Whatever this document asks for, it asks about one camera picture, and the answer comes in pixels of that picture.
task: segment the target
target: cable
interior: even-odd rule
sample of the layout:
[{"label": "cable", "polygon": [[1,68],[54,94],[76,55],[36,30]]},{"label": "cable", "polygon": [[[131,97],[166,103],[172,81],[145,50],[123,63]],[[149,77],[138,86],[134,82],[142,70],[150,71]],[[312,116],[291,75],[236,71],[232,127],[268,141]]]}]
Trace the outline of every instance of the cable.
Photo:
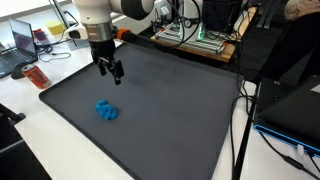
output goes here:
[{"label": "cable", "polygon": [[205,30],[205,36],[207,38],[209,38],[210,40],[216,40],[218,38],[221,38],[222,40],[231,40],[231,38],[229,37],[229,35],[226,35],[225,33],[223,33],[223,30],[220,30],[218,35],[215,35],[213,34],[212,32],[210,32],[206,27],[205,25],[203,26],[203,29]]},{"label": "cable", "polygon": [[154,10],[155,10],[155,18],[154,19],[157,21],[157,19],[158,20],[160,19],[159,12],[158,12],[157,8],[155,8]]},{"label": "cable", "polygon": [[317,168],[318,172],[320,173],[319,166],[317,165],[317,163],[316,163],[316,162],[314,162],[314,160],[313,160],[313,156],[312,156],[311,154],[309,154],[309,158],[310,158],[310,160],[312,161],[313,165]]},{"label": "cable", "polygon": [[[50,56],[50,59],[48,59],[48,60],[42,59],[41,56],[43,56],[43,55],[49,55],[49,56]],[[66,56],[56,57],[56,58],[53,58],[53,57],[52,57],[52,56],[57,56],[57,55],[66,55]],[[71,54],[68,53],[68,52],[64,52],[64,53],[43,53],[43,54],[39,54],[39,60],[42,61],[42,62],[45,62],[45,63],[50,62],[50,61],[52,61],[52,60],[67,59],[67,58],[69,58],[69,57],[71,57]]]},{"label": "cable", "polygon": [[144,40],[147,40],[148,42],[151,42],[151,43],[154,44],[154,46],[156,46],[156,47],[158,46],[158,47],[167,48],[167,49],[176,49],[176,48],[178,48],[181,44],[187,42],[187,41],[197,32],[197,30],[198,30],[198,28],[199,28],[199,26],[200,26],[200,22],[201,22],[201,15],[200,15],[200,14],[201,14],[201,11],[200,11],[200,7],[199,7],[198,3],[197,3],[195,0],[192,0],[192,2],[193,2],[194,5],[196,6],[197,12],[198,12],[198,14],[199,14],[199,16],[198,16],[198,23],[197,23],[197,27],[194,29],[194,31],[191,33],[191,35],[190,35],[188,38],[184,39],[184,38],[185,38],[185,28],[184,28],[184,22],[183,22],[183,20],[182,20],[182,17],[180,16],[179,11],[177,10],[177,8],[176,8],[169,0],[167,0],[167,2],[168,2],[168,3],[173,7],[173,9],[176,11],[176,14],[178,15],[178,21],[182,21],[182,22],[181,22],[181,24],[182,24],[182,38],[181,38],[181,41],[180,41],[178,44],[176,44],[176,45],[165,46],[165,45],[162,45],[162,44],[160,44],[160,43],[156,43],[156,42],[154,42],[154,41],[150,41],[150,40],[146,39],[145,37],[141,37],[141,36],[139,36],[139,37],[142,38],[142,39],[144,39]]},{"label": "cable", "polygon": [[53,50],[52,46],[38,47],[37,53],[50,53]]},{"label": "cable", "polygon": [[305,173],[309,174],[311,177],[313,177],[313,178],[315,178],[317,180],[320,180],[320,178],[318,176],[316,176],[314,173],[312,173],[311,171],[306,169],[303,164],[299,163],[298,161],[296,161],[295,159],[291,158],[290,156],[286,156],[286,155],[280,153],[275,147],[272,146],[272,144],[267,140],[267,138],[262,133],[259,132],[259,134],[261,135],[262,139],[267,143],[267,145],[275,153],[277,153],[284,161],[286,161],[288,164],[292,165],[296,169],[304,171]]},{"label": "cable", "polygon": [[[235,109],[235,104],[236,102],[240,99],[240,98],[243,98],[244,96],[238,96],[236,97],[233,101],[232,101],[232,104],[231,104],[231,112],[234,112],[234,109]],[[232,152],[232,172],[231,172],[231,179],[234,180],[234,172],[235,172],[235,169],[234,169],[234,166],[236,164],[236,158],[235,158],[235,150],[234,150],[234,140],[233,140],[233,113],[231,113],[231,116],[230,116],[230,140],[231,140],[231,152]]]},{"label": "cable", "polygon": [[76,22],[76,24],[79,24],[78,20],[74,18],[74,16],[69,11],[63,11],[64,14],[68,14],[72,19]]},{"label": "cable", "polygon": [[57,42],[50,43],[50,44],[41,44],[41,45],[37,45],[37,46],[38,46],[39,48],[44,48],[44,47],[47,47],[47,46],[57,45],[57,44],[61,44],[61,43],[70,41],[71,39],[66,39],[66,40],[62,41],[63,36],[64,36],[64,32],[65,32],[66,30],[67,30],[67,29],[64,29],[64,30],[63,30],[62,35],[61,35],[60,39],[59,39]]}]

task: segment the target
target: laptop screen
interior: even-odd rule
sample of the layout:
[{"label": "laptop screen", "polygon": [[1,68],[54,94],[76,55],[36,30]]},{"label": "laptop screen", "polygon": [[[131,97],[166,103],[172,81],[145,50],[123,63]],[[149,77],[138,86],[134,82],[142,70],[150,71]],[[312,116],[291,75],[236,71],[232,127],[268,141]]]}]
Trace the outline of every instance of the laptop screen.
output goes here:
[{"label": "laptop screen", "polygon": [[37,56],[31,25],[15,19],[9,19],[9,22],[17,49],[29,55]]}]

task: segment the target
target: robotic arm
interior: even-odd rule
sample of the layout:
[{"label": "robotic arm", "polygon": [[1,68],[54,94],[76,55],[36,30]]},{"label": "robotic arm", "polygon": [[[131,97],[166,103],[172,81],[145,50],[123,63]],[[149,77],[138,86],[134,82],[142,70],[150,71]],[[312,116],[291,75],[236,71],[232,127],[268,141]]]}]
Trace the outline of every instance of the robotic arm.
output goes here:
[{"label": "robotic arm", "polygon": [[124,14],[135,20],[147,17],[153,9],[154,0],[73,0],[80,14],[81,24],[66,30],[72,39],[88,39],[91,55],[101,75],[106,69],[113,75],[116,85],[124,76],[121,61],[113,57],[115,51],[114,28],[111,12]]}]

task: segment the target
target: white table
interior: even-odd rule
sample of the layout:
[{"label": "white table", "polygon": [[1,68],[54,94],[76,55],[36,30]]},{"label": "white table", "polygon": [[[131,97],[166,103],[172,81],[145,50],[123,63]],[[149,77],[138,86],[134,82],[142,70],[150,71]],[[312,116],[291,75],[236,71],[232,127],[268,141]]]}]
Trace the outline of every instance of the white table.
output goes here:
[{"label": "white table", "polygon": [[[284,155],[288,155],[298,162],[304,164],[306,168],[310,169],[315,175],[320,177],[320,174],[306,154],[300,156],[296,148],[269,136],[265,137],[279,152],[283,153]],[[314,157],[314,161],[318,164],[318,166],[320,165],[320,158]],[[253,128],[251,128],[250,131],[240,179],[314,180],[314,178],[307,173],[297,170],[285,162],[267,145],[260,134]]]},{"label": "white table", "polygon": [[[61,44],[55,46],[54,51],[66,52],[69,49],[65,44]],[[68,59],[49,63],[38,61],[35,65],[55,84],[92,62],[89,48],[70,53],[72,56]],[[13,80],[8,76],[1,79],[0,83],[0,102],[12,111],[23,112],[27,116],[15,127],[53,179],[132,179],[76,128],[42,103],[38,97],[42,90],[27,78]],[[249,94],[253,94],[255,85],[246,83],[246,89]],[[241,99],[234,112],[236,156],[246,121],[245,100]],[[228,133],[212,179],[229,180],[231,164]]]}]

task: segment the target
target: black work surface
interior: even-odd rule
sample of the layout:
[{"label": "black work surface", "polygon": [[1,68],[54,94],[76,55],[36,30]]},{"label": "black work surface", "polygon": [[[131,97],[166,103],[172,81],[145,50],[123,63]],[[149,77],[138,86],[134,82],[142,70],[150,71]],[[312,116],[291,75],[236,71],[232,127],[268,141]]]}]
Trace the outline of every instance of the black work surface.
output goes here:
[{"label": "black work surface", "polygon": [[[115,59],[125,72],[120,85],[90,64],[40,99],[135,179],[211,179],[237,76],[129,44],[117,48]],[[100,99],[118,108],[115,120],[95,111]]]}]

